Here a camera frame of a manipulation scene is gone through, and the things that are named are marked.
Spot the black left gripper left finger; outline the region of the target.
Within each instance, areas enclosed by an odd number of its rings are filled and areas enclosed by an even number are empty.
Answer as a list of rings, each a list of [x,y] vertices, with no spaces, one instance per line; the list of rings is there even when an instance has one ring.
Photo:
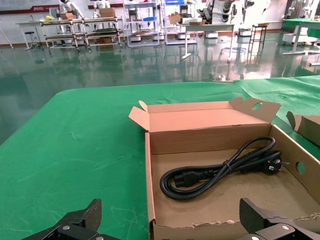
[[[98,233],[102,222],[102,201],[95,198],[84,209],[66,213],[54,226],[26,237],[26,240],[109,240]]]

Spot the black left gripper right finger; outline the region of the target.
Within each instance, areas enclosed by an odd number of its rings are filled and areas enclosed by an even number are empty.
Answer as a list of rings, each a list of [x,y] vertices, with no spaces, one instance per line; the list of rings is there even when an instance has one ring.
[[[285,215],[255,205],[248,198],[239,201],[239,219],[248,232],[242,240],[318,240],[320,235],[296,225]]]

